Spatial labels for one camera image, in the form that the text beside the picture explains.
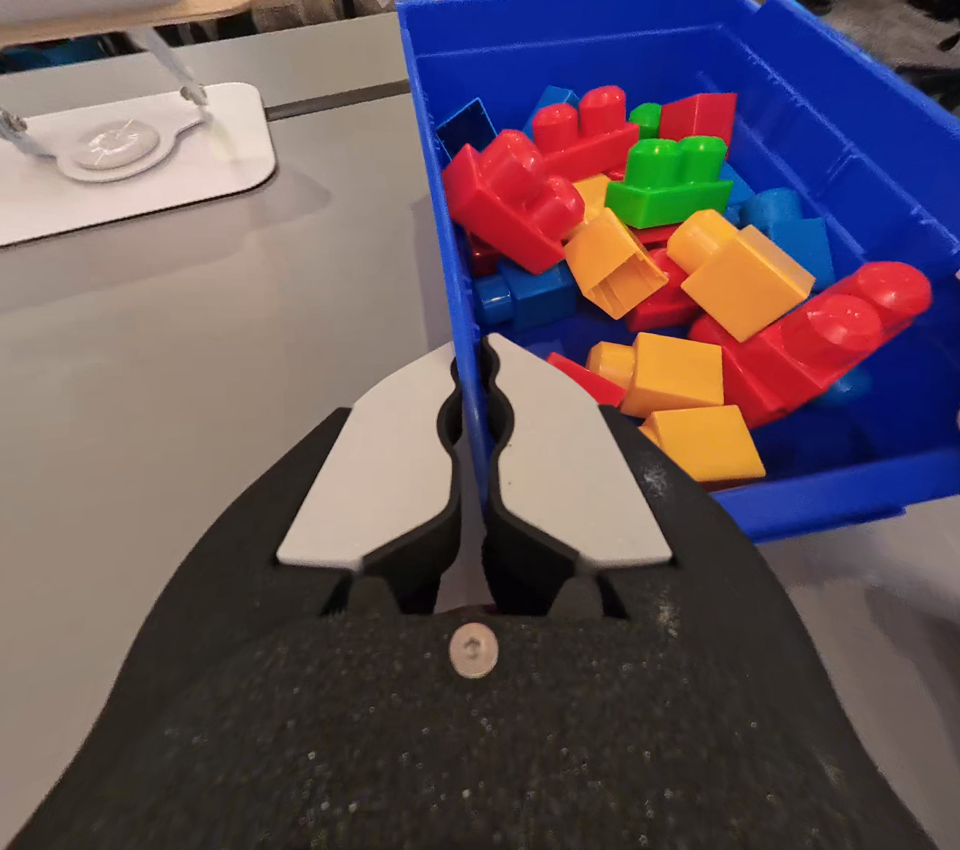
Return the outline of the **grey desk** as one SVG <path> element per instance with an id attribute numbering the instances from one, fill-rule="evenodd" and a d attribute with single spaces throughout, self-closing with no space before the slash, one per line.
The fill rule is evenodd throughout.
<path id="1" fill-rule="evenodd" d="M 406 79 L 395 13 L 207 43 L 268 106 Z M 2 848 L 215 519 L 450 341 L 410 94 L 269 123 L 242 196 L 2 251 Z M 768 542 L 863 745 L 958 848 L 958 497 Z"/>

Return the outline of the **yellow long toy block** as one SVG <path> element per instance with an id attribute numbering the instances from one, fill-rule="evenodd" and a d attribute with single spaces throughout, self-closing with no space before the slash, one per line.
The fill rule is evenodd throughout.
<path id="1" fill-rule="evenodd" d="M 639 431 L 700 484 L 742 484 L 766 476 L 736 405 L 653 412 Z"/>

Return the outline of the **blue plastic bin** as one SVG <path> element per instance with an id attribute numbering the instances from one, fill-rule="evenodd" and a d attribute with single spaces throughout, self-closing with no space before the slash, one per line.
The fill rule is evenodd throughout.
<path id="1" fill-rule="evenodd" d="M 958 119 L 793 0 L 403 0 L 401 40 L 485 489 L 492 454 L 470 269 L 450 220 L 435 127 L 480 99 L 520 128 L 547 85 L 615 84 L 631 105 L 737 93 L 730 162 L 798 192 L 839 276 L 900 260 L 932 306 L 866 366 L 871 389 L 758 433 L 766 480 L 716 494 L 756 543 L 903 514 L 958 495 Z"/>

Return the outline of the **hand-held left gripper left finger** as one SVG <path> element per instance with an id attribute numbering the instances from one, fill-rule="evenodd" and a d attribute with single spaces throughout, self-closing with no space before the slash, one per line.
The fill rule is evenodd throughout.
<path id="1" fill-rule="evenodd" d="M 432 614 L 461 545 L 462 414 L 451 342 L 370 388 L 347 409 L 278 564 L 384 580 L 404 612 Z"/>

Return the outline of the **white folding book stand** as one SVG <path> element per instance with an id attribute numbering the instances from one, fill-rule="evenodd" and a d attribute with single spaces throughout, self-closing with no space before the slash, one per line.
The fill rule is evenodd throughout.
<path id="1" fill-rule="evenodd" d="M 127 35 L 175 92 L 49 112 L 2 107 L 2 247 L 128 220 L 259 186 L 277 168 L 258 89 L 204 86 L 160 36 L 178 0 L 2 0 L 2 25 L 58 25 L 72 11 L 142 17 Z"/>

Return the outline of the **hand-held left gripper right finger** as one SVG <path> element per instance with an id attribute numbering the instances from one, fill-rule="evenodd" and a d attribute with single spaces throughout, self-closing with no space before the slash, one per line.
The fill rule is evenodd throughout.
<path id="1" fill-rule="evenodd" d="M 487 466 L 482 560 L 506 614 L 545 614 L 569 580 L 667 566 L 672 550 L 581 386 L 499 333 L 481 344 Z"/>

